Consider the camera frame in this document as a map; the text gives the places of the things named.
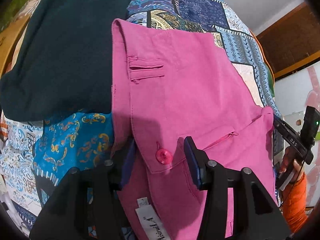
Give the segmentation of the orange sleeved right forearm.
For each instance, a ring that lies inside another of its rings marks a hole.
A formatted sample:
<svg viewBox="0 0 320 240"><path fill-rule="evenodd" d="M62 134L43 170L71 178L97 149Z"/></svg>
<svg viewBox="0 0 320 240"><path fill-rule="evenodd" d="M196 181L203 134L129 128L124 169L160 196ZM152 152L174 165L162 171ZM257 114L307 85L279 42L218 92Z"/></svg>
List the orange sleeved right forearm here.
<svg viewBox="0 0 320 240"><path fill-rule="evenodd" d="M283 216L292 233L298 231L307 220L306 210L306 176L303 173L295 184L289 183L283 191Z"/></svg>

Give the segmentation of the person's right hand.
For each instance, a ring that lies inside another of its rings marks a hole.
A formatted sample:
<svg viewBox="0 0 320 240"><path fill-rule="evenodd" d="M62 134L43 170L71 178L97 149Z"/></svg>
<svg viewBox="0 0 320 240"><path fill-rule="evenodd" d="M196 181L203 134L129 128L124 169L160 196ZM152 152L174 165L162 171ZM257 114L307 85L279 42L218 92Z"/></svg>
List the person's right hand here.
<svg viewBox="0 0 320 240"><path fill-rule="evenodd" d="M293 164L293 177L291 179L291 183L297 182L299 180L301 180L303 174L304 174L304 168L302 167L302 165L296 161L295 159L295 149L292 148L291 146L287 147L285 149L285 154L283 156L281 165L280 165L280 169L279 169L279 173L284 173L286 172L287 168L289 167L290 164Z"/></svg>

